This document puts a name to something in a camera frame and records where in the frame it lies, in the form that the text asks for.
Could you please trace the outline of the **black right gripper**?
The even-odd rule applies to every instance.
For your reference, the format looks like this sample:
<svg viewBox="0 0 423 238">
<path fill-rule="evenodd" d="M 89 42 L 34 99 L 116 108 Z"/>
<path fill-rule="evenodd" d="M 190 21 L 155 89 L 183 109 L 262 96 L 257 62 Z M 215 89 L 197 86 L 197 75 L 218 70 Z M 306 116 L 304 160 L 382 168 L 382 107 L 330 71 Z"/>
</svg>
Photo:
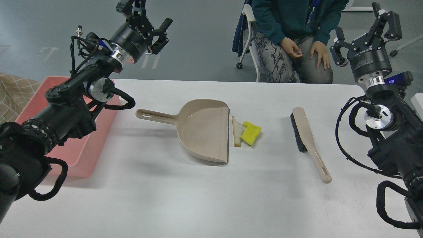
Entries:
<svg viewBox="0 0 423 238">
<path fill-rule="evenodd" d="M 392 72 L 392 67 L 385 49 L 384 39 L 398 41 L 402 39 L 400 17 L 395 12 L 386 12 L 379 3 L 373 2 L 375 21 L 367 35 L 362 35 L 352 43 L 345 41 L 343 29 L 335 29 L 336 38 L 330 47 L 332 58 L 336 66 L 346 66 L 347 59 L 343 57 L 341 49 L 349 50 L 349 62 L 353 78 L 357 83 L 364 83 L 370 75 L 386 77 Z"/>
</svg>

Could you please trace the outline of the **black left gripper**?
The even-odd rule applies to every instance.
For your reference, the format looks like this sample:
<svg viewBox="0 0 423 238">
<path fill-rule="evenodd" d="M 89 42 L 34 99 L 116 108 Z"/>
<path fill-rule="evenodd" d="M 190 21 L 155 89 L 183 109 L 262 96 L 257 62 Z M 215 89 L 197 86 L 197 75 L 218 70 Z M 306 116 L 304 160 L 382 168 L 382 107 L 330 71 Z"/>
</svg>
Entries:
<svg viewBox="0 0 423 238">
<path fill-rule="evenodd" d="M 136 63 L 147 50 L 157 55 L 168 44 L 167 29 L 173 19 L 166 18 L 159 29 L 154 29 L 146 18 L 146 0 L 121 0 L 116 11 L 124 15 L 127 22 L 112 35 L 110 42 L 129 53 L 129 62 Z"/>
</svg>

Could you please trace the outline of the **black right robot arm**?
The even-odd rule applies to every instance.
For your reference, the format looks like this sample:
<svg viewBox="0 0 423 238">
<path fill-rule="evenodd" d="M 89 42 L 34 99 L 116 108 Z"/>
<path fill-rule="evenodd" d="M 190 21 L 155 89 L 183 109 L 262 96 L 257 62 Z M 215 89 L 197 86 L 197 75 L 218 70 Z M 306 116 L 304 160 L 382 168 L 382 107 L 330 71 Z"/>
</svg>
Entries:
<svg viewBox="0 0 423 238">
<path fill-rule="evenodd" d="M 341 109 L 335 127 L 338 147 L 346 159 L 376 174 L 403 180 L 405 188 L 391 181 L 377 187 L 376 210 L 390 225 L 416 230 L 422 237 L 422 120 L 404 101 L 405 90 L 411 85 L 410 72 L 389 77 L 392 67 L 385 44 L 402 38 L 400 18 L 395 12 L 372 3 L 375 21 L 369 32 L 351 43 L 345 41 L 341 27 L 336 29 L 330 48 L 337 66 L 350 63 L 354 80 L 366 86 L 365 95 L 351 98 Z M 368 157 L 377 169 L 361 164 L 340 145 L 339 124 L 350 109 L 349 125 L 357 134 L 370 139 Z M 404 197 L 411 222 L 390 218 L 385 209 L 385 190 L 392 189 Z"/>
</svg>

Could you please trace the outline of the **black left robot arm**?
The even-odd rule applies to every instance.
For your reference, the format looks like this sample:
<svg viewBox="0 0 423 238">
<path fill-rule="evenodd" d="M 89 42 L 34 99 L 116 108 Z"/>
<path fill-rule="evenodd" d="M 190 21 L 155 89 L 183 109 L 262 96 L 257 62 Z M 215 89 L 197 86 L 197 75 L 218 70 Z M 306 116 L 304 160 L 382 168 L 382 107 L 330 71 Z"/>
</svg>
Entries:
<svg viewBox="0 0 423 238">
<path fill-rule="evenodd" d="M 136 63 L 146 52 L 157 55 L 168 44 L 166 18 L 158 29 L 146 16 L 145 0 L 121 0 L 116 11 L 126 21 L 111 39 L 82 27 L 71 36 L 70 78 L 48 89 L 47 107 L 29 120 L 1 125 L 1 219 L 13 202 L 28 195 L 36 201 L 54 197 L 62 187 L 68 164 L 47 157 L 69 138 L 82 139 L 96 131 L 95 119 L 103 109 L 126 110 L 135 100 L 115 87 L 110 75 L 125 63 Z"/>
</svg>

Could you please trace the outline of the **person's left hand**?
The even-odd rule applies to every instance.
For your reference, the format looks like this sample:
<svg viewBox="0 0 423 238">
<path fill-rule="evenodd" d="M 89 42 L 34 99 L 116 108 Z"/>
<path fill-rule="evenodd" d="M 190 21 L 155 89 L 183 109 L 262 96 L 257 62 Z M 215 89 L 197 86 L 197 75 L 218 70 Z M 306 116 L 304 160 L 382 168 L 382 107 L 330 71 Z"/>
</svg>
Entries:
<svg viewBox="0 0 423 238">
<path fill-rule="evenodd" d="M 310 60 L 316 60 L 316 68 L 323 67 L 324 70 L 330 69 L 329 53 L 323 42 L 313 42 L 310 51 Z"/>
</svg>

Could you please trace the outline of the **person's right hand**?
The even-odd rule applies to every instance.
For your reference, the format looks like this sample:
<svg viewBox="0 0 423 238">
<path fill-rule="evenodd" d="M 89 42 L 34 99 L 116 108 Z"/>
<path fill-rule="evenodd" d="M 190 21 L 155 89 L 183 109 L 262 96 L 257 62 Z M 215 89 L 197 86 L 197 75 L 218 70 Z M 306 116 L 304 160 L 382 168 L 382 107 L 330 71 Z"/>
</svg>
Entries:
<svg viewBox="0 0 423 238">
<path fill-rule="evenodd" d="M 280 47 L 284 50 L 284 52 L 290 56 L 291 58 L 300 58 L 303 56 L 302 51 L 300 48 L 296 45 L 296 43 L 290 39 L 290 38 L 283 38 L 279 42 Z"/>
</svg>

